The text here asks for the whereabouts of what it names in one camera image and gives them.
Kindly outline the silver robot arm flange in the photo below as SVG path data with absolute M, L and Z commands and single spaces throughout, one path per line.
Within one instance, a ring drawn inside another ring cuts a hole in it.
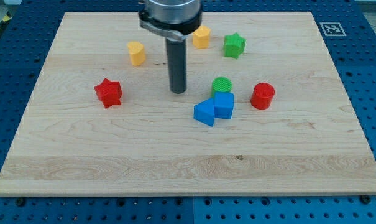
M 141 28 L 170 41 L 183 42 L 202 21 L 200 0 L 145 0 L 138 16 Z

